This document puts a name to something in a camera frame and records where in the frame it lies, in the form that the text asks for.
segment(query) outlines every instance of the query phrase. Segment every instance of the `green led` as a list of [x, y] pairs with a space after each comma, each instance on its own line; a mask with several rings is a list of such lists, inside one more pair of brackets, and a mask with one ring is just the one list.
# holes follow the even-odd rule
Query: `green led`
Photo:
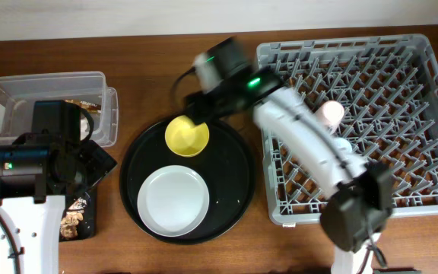
[[249, 88], [254, 88], [255, 86], [257, 86], [257, 85], [259, 84], [260, 81], [261, 81], [261, 80], [260, 80], [259, 78], [254, 78], [253, 80], [251, 80], [251, 81], [248, 83], [248, 87], [249, 87]]

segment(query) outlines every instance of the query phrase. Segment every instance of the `yellow object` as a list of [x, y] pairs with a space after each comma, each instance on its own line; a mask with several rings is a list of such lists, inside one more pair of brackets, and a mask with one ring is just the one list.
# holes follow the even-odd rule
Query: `yellow object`
[[209, 128], [205, 123], [196, 126], [185, 115], [178, 116], [168, 124], [165, 142], [173, 153], [193, 157], [201, 153], [209, 142]]

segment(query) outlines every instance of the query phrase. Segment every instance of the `wire rack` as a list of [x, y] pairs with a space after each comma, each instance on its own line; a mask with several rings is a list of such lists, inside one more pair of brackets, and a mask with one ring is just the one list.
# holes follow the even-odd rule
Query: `wire rack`
[[[426, 37], [266, 43], [257, 57], [311, 110], [327, 100], [344, 106], [335, 134], [391, 167], [394, 216], [438, 214], [438, 66]], [[279, 138], [263, 132], [263, 141], [271, 220], [318, 221], [322, 190]]]

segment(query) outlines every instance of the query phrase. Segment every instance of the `wooden table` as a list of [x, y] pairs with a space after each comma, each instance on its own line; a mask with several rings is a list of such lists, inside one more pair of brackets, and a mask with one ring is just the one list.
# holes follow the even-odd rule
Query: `wooden table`
[[[248, 54], [263, 42], [422, 33], [438, 60], [438, 26], [377, 27], [239, 33]], [[0, 42], [0, 76], [49, 72], [102, 71], [119, 95], [118, 142], [107, 151], [120, 163], [128, 146], [147, 126], [175, 110], [169, 89], [196, 54], [231, 34], [164, 37], [109, 37]], [[196, 91], [187, 79], [179, 95]], [[236, 118], [242, 123], [244, 117]], [[165, 244], [131, 220], [119, 195], [119, 168], [98, 187], [97, 235], [60, 244], [59, 273], [107, 272], [285, 272], [330, 267], [333, 244], [319, 225], [294, 229], [268, 218], [262, 179], [261, 137], [245, 122], [245, 140], [258, 159], [255, 197], [243, 219], [225, 235], [195, 246]], [[391, 267], [438, 273], [438, 216], [392, 219], [380, 247]]]

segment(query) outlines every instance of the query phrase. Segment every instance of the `wall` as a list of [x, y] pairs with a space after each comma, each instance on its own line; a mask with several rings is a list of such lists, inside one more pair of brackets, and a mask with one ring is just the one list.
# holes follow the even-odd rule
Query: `wall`
[[438, 24], [438, 0], [0, 0], [0, 40]]

